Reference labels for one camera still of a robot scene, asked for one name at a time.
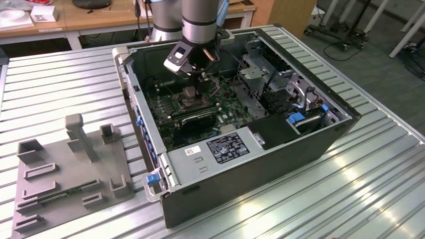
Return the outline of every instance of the metal bracket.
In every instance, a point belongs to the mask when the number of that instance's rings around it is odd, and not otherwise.
[[[150,188],[149,184],[147,184],[147,176],[150,175],[154,175],[154,174],[159,174],[162,175],[161,173],[161,168],[155,168],[151,172],[149,173],[143,173],[141,175],[141,182],[142,182],[142,185],[143,185],[143,188],[145,188],[145,192],[146,192],[146,198],[149,200],[149,202],[155,202],[161,199],[161,196],[167,193],[169,191],[165,189],[165,186],[163,186],[163,180],[161,179],[159,181],[159,186],[161,186],[161,189],[162,191],[159,193],[154,193],[153,192],[153,188]]]
[[[111,49],[113,64],[114,64],[114,68],[117,70],[121,90],[125,89],[126,86],[125,86],[119,66],[121,66],[121,63],[123,62],[123,60],[126,59],[126,57],[129,57],[129,55],[130,54],[127,52],[126,46],[119,46],[119,47],[115,47]]]

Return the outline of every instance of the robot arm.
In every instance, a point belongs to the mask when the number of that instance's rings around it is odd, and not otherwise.
[[[181,0],[182,39],[163,62],[175,74],[189,75],[194,81],[218,60],[217,25],[222,25],[229,0]]]

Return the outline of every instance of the white container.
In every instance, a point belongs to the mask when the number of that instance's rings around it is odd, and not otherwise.
[[[33,26],[33,24],[27,12],[23,13],[22,17],[14,20],[5,20],[0,18],[0,31],[14,30],[30,26]]]
[[[57,11],[54,6],[33,6],[30,18],[34,22],[53,22],[57,20]]]

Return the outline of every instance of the aluminum workbench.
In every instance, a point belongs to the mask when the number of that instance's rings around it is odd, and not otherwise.
[[[111,48],[19,57],[1,68],[0,239],[9,238],[17,142],[66,138],[61,117],[82,113],[85,132],[119,127],[135,197],[31,238],[422,238],[423,136],[282,29],[263,31],[363,115],[324,155],[221,207],[166,229],[146,200],[146,171],[126,113]]]

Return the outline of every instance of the gray fixture base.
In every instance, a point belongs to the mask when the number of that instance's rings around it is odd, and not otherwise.
[[[25,238],[134,196],[121,134],[113,125],[86,134],[98,160],[78,139],[18,144],[11,239]]]

